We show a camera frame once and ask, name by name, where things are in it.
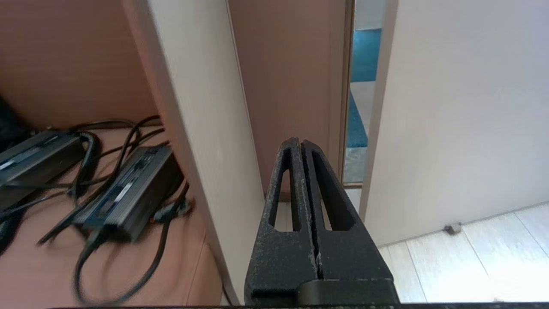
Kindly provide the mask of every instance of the door frame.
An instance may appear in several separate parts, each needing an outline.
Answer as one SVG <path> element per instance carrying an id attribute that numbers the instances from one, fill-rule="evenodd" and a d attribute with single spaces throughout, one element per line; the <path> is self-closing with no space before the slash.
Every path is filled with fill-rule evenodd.
<path id="1" fill-rule="evenodd" d="M 351 78 L 352 30 L 355 20 L 355 0 L 330 1 L 330 107 L 327 158 L 343 182 L 346 148 L 346 120 Z"/>
<path id="2" fill-rule="evenodd" d="M 385 0 L 385 12 L 383 15 L 383 25 L 381 34 L 381 44 L 379 47 L 378 68 L 376 74 L 376 85 L 374 93 L 374 102 L 372 106 L 372 117 L 368 132 L 368 149 L 366 151 L 366 170 L 362 185 L 362 194 L 358 214 L 362 221 L 366 218 L 366 209 L 368 204 L 368 195 L 370 183 L 372 181 L 372 171 L 376 159 L 376 147 L 379 137 L 379 126 L 381 123 L 381 114 L 383 109 L 383 99 L 385 97 L 385 86 L 387 84 L 387 75 L 389 72 L 389 58 L 393 47 L 393 34 L 395 32 L 396 12 L 399 6 L 399 0 Z"/>

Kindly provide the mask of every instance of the tiled floor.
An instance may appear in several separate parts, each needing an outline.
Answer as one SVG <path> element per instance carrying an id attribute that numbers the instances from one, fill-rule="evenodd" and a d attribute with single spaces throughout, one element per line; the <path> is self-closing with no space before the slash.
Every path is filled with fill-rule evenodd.
<path id="1" fill-rule="evenodd" d="M 360 189 L 347 190 L 358 209 Z M 276 227 L 292 230 L 289 204 Z M 549 301 L 549 203 L 382 246 L 402 302 Z"/>
<path id="2" fill-rule="evenodd" d="M 350 85 L 367 136 L 369 136 L 368 128 L 372 115 L 375 84 L 375 81 L 361 81 L 352 82 Z M 346 149 L 343 172 L 345 183 L 361 183 L 363 181 L 366 172 L 366 149 L 366 147 Z"/>

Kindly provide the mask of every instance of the black clamp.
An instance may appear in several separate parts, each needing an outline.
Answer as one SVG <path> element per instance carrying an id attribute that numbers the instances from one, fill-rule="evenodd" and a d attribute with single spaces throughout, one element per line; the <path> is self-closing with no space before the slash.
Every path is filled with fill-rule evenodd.
<path id="1" fill-rule="evenodd" d="M 293 231 L 275 226 L 289 169 Z M 322 204 L 332 230 L 324 226 Z M 393 275 L 322 150 L 282 143 L 245 282 L 253 306 L 399 304 Z"/>

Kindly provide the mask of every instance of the white panel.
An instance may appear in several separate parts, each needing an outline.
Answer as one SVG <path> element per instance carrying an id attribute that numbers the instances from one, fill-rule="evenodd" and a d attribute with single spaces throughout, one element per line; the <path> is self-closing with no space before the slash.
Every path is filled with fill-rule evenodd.
<path id="1" fill-rule="evenodd" d="M 406 243 L 381 247 L 379 253 L 393 273 L 400 302 L 426 302 Z"/>
<path id="2" fill-rule="evenodd" d="M 399 1 L 363 194 L 377 244 L 549 201 L 547 16 L 547 0 Z"/>
<path id="3" fill-rule="evenodd" d="M 353 206 L 355 206 L 356 212 L 358 213 L 358 207 L 360 205 L 360 194 L 362 189 L 345 189 L 347 196 L 351 200 Z"/>
<path id="4" fill-rule="evenodd" d="M 463 227 L 501 301 L 549 301 L 549 257 L 514 213 Z"/>
<path id="5" fill-rule="evenodd" d="M 537 243 L 549 254 L 549 205 L 541 205 L 516 212 Z"/>
<path id="6" fill-rule="evenodd" d="M 149 5 L 229 276 L 243 302 L 265 201 L 227 3 Z"/>
<path id="7" fill-rule="evenodd" d="M 356 0 L 355 30 L 381 28 L 384 8 L 385 0 Z"/>
<path id="8" fill-rule="evenodd" d="M 466 236 L 439 232 L 406 241 L 428 302 L 486 302 L 493 288 Z"/>

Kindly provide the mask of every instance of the white door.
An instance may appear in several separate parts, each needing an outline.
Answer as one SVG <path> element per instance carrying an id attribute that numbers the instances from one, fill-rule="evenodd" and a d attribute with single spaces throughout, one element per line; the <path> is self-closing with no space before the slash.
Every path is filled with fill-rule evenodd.
<path id="1" fill-rule="evenodd" d="M 374 241 L 549 201 L 549 2 L 387 10 L 360 209 Z"/>

